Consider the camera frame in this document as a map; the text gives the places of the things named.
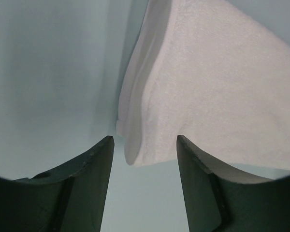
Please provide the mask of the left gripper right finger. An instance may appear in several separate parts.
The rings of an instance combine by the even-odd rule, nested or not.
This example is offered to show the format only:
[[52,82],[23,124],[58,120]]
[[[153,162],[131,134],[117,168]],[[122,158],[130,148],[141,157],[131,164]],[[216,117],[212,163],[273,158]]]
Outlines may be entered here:
[[176,150],[191,232],[290,232],[290,175],[244,172],[182,135]]

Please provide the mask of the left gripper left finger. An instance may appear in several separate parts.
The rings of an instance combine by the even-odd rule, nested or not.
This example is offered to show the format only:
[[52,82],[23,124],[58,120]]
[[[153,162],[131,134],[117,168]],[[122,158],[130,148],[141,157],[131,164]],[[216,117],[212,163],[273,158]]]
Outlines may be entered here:
[[0,232],[98,232],[114,139],[33,178],[0,177]]

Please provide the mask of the white towel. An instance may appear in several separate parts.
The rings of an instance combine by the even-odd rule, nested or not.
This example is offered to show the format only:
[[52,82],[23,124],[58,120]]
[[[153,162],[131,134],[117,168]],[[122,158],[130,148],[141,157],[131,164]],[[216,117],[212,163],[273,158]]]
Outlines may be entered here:
[[290,170],[290,47],[225,0],[151,0],[119,97],[127,164],[186,136],[231,164]]

